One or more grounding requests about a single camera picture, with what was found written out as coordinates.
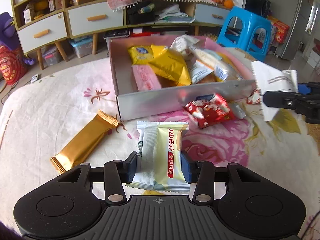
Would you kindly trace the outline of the gold snack bar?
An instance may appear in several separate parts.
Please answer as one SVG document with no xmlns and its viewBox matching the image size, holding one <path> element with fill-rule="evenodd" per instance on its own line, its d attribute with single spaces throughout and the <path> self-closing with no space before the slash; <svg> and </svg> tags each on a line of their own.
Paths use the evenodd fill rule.
<svg viewBox="0 0 320 240">
<path fill-rule="evenodd" d="M 51 157 L 50 162 L 60 172 L 66 171 L 83 163 L 97 145 L 119 124 L 116 117 L 99 110 L 96 116 L 58 153 Z"/>
</svg>

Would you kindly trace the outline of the white yellow cracker packet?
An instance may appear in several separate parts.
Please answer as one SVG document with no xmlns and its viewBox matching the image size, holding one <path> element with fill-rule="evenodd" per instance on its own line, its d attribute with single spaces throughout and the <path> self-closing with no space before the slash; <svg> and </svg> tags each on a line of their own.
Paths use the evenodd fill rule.
<svg viewBox="0 0 320 240">
<path fill-rule="evenodd" d="M 137 122 L 139 132 L 136 174 L 128 187 L 188 193 L 190 185 L 182 172 L 182 134 L 187 122 Z"/>
</svg>

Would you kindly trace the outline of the white snack packet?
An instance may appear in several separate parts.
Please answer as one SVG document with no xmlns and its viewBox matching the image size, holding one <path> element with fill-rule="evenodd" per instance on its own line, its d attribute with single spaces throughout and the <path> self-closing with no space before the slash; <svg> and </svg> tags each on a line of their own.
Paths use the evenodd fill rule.
<svg viewBox="0 0 320 240">
<path fill-rule="evenodd" d="M 252 71 L 260 90 L 261 96 L 271 92 L 298 92 L 298 79 L 296 70 L 278 70 L 261 61 L 251 62 Z"/>
</svg>

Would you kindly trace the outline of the pink snack bar packet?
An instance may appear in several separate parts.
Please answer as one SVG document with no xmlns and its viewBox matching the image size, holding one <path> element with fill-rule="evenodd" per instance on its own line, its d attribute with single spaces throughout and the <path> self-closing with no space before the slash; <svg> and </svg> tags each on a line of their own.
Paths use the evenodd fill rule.
<svg viewBox="0 0 320 240">
<path fill-rule="evenodd" d="M 132 65 L 132 71 L 138 90 L 159 90 L 161 84 L 149 65 Z"/>
</svg>

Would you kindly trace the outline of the red gift drum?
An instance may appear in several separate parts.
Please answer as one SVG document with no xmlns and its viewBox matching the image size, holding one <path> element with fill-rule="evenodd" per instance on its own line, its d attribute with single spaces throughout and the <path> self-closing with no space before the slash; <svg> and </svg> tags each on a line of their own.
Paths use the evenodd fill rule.
<svg viewBox="0 0 320 240">
<path fill-rule="evenodd" d="M 13 85 L 27 73 L 27 65 L 23 59 L 24 54 L 20 47 L 10 50 L 1 45 L 1 72 L 7 85 Z"/>
</svg>

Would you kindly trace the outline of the pink cardboard box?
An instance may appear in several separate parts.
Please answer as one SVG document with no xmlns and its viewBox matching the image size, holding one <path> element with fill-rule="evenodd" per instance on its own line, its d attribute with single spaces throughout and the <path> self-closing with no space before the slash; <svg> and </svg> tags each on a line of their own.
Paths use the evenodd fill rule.
<svg viewBox="0 0 320 240">
<path fill-rule="evenodd" d="M 195 47 L 227 57 L 235 73 L 221 82 L 192 82 L 189 67 L 198 56 L 193 53 L 191 62 L 187 62 L 180 52 L 170 47 L 175 39 L 175 36 L 164 35 L 111 40 L 110 63 L 121 120 L 177 111 L 201 95 L 219 93 L 227 101 L 232 101 L 247 98 L 255 90 L 250 68 L 232 55 L 228 48 L 200 36 Z M 139 88 L 133 74 L 134 65 L 150 67 L 151 73 L 144 74 L 144 77 L 155 76 L 160 87 L 148 84 L 144 89 Z"/>
</svg>

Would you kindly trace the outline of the black microwave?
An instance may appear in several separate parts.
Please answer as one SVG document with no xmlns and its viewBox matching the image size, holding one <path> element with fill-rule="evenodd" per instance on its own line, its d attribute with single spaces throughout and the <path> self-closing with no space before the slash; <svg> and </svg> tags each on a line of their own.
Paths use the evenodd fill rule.
<svg viewBox="0 0 320 240">
<path fill-rule="evenodd" d="M 263 18 L 268 17 L 271 2 L 269 0 L 244 0 L 242 8 Z"/>
</svg>

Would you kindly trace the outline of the floral tablecloth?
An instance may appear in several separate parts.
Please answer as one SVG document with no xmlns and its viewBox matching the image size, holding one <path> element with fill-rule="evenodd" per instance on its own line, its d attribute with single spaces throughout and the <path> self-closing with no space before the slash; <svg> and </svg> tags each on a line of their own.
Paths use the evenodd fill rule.
<svg viewBox="0 0 320 240">
<path fill-rule="evenodd" d="M 1 222 L 17 230 L 16 202 L 57 176 L 50 162 L 97 111 L 117 114 L 110 61 L 105 53 L 48 67 L 31 83 L 26 74 L 1 103 Z M 239 102 L 246 117 L 199 129 L 186 111 L 150 121 L 189 123 L 183 149 L 216 166 L 236 162 L 296 194 L 305 204 L 303 239 L 319 239 L 319 126 L 289 110 L 265 122 L 259 105 Z"/>
</svg>

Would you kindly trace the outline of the small yellow blue packet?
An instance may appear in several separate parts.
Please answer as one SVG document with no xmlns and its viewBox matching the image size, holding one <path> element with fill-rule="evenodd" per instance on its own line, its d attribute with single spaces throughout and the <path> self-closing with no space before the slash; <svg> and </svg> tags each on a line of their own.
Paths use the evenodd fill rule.
<svg viewBox="0 0 320 240">
<path fill-rule="evenodd" d="M 144 65 L 153 59 L 151 46 L 132 46 L 127 51 L 133 65 Z"/>
</svg>

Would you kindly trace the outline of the clear rice cracker packet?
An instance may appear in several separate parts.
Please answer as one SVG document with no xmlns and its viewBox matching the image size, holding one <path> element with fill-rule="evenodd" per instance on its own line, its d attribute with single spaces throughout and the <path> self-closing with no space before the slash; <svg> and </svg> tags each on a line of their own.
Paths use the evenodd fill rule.
<svg viewBox="0 0 320 240">
<path fill-rule="evenodd" d="M 223 82 L 231 77 L 228 64 L 224 63 L 222 57 L 216 52 L 196 46 L 190 46 L 189 49 L 197 59 L 213 69 L 218 80 Z"/>
</svg>

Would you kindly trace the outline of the clear storage bin blue lid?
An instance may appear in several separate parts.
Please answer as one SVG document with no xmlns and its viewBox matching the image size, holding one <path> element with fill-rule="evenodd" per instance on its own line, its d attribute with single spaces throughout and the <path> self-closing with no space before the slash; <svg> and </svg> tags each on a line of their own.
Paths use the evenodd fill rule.
<svg viewBox="0 0 320 240">
<path fill-rule="evenodd" d="M 72 46 L 75 55 L 78 58 L 92 54 L 93 37 L 84 36 L 69 40 L 69 44 Z"/>
</svg>

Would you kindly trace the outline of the white barcode packet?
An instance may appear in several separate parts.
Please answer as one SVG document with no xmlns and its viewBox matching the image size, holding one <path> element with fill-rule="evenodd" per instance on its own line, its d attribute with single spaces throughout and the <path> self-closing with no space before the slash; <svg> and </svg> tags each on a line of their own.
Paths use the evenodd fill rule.
<svg viewBox="0 0 320 240">
<path fill-rule="evenodd" d="M 214 69 L 200 60 L 196 60 L 194 63 L 188 64 L 188 71 L 192 84 L 197 84 L 208 75 L 212 74 Z"/>
</svg>

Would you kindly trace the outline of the purple plush toy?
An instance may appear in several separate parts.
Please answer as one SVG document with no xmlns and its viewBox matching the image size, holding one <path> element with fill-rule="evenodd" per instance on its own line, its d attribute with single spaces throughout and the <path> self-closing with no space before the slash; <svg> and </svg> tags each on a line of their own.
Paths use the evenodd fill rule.
<svg viewBox="0 0 320 240">
<path fill-rule="evenodd" d="M 15 55 L 24 64 L 32 66 L 36 63 L 35 59 L 23 54 L 14 18 L 8 12 L 3 12 L 1 13 L 1 61 L 7 62 L 10 54 Z"/>
</svg>

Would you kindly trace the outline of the red snack packet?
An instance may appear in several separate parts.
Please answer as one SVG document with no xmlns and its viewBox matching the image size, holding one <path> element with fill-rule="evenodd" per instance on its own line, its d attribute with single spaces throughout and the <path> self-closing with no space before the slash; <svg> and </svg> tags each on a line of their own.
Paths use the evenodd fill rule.
<svg viewBox="0 0 320 240">
<path fill-rule="evenodd" d="M 227 101 L 220 94 L 214 94 L 210 100 L 191 101 L 183 109 L 193 117 L 200 129 L 237 119 Z"/>
</svg>

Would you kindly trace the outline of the yellow snack bag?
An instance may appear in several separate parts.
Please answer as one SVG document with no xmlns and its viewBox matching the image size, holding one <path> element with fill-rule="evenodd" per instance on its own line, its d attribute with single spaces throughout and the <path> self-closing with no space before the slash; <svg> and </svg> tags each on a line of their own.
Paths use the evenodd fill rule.
<svg viewBox="0 0 320 240">
<path fill-rule="evenodd" d="M 177 86 L 188 86 L 191 78 L 187 63 L 181 53 L 167 47 L 152 44 L 153 59 L 148 62 L 154 73 L 171 80 Z"/>
</svg>

